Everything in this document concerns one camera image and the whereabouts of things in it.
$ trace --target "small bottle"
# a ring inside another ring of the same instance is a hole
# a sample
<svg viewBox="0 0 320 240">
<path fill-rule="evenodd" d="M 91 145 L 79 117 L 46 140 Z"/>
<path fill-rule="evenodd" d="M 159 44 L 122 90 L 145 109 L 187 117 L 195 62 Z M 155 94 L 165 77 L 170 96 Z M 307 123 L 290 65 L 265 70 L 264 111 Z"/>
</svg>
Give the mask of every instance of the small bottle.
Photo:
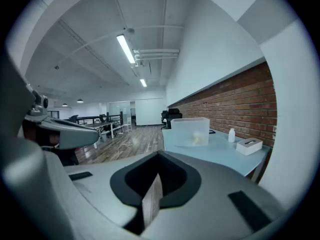
<svg viewBox="0 0 320 240">
<path fill-rule="evenodd" d="M 234 128 L 231 128 L 229 131 L 229 137 L 228 137 L 228 141 L 229 142 L 235 142 L 236 139 L 236 132 Z"/>
</svg>

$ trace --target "plastic storage box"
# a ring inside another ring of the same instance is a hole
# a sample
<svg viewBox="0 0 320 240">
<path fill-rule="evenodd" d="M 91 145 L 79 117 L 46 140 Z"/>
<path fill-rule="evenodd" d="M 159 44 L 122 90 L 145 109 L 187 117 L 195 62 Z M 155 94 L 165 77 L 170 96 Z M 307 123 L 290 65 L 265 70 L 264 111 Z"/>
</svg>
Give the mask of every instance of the plastic storage box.
<svg viewBox="0 0 320 240">
<path fill-rule="evenodd" d="M 173 144 L 175 146 L 207 146 L 210 120 L 204 117 L 172 119 Z"/>
</svg>

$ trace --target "ceiling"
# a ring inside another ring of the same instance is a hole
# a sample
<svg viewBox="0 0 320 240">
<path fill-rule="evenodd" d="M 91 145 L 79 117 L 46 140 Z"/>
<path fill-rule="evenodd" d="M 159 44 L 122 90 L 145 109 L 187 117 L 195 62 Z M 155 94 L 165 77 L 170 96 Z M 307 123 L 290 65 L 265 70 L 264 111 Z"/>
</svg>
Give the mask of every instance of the ceiling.
<svg viewBox="0 0 320 240">
<path fill-rule="evenodd" d="M 82 0 L 44 36 L 26 78 L 61 101 L 97 87 L 143 89 L 140 79 L 146 80 L 146 89 L 164 87 L 177 59 L 132 66 L 116 36 L 123 33 L 132 50 L 179 49 L 191 6 L 192 0 Z M 149 27 L 156 25 L 180 28 Z"/>
</svg>

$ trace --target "ceiling lamp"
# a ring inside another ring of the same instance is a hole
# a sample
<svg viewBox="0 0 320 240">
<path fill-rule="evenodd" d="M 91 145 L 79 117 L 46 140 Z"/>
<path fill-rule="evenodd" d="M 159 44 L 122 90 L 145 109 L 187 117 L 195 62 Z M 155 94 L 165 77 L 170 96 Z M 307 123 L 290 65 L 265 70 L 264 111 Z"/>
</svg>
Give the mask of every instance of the ceiling lamp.
<svg viewBox="0 0 320 240">
<path fill-rule="evenodd" d="M 141 84 L 143 85 L 143 87 L 147 87 L 147 84 L 144 79 L 140 79 L 140 81 L 141 81 Z"/>
<path fill-rule="evenodd" d="M 128 58 L 129 62 L 132 64 L 135 64 L 136 61 L 134 59 L 134 57 L 131 54 L 131 51 L 129 49 L 129 46 L 127 44 L 127 41 L 125 39 L 125 35 L 121 34 L 121 35 L 117 35 L 116 39 L 118 39 L 119 44 L 121 45 L 122 50 L 124 51 L 126 57 Z"/>
</svg>

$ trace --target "floor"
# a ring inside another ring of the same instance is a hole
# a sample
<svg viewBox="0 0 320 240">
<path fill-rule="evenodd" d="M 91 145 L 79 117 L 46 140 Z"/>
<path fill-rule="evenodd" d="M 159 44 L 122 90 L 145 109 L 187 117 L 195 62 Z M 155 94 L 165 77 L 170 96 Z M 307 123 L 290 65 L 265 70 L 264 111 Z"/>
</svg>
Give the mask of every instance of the floor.
<svg viewBox="0 0 320 240">
<path fill-rule="evenodd" d="M 132 131 L 129 133 L 117 134 L 114 139 L 111 139 L 109 135 L 109 138 L 100 143 L 97 149 L 94 148 L 94 145 L 86 146 L 76 151 L 75 155 L 80 165 L 89 165 L 164 150 L 161 127 L 163 125 L 134 126 L 132 122 Z"/>
</svg>

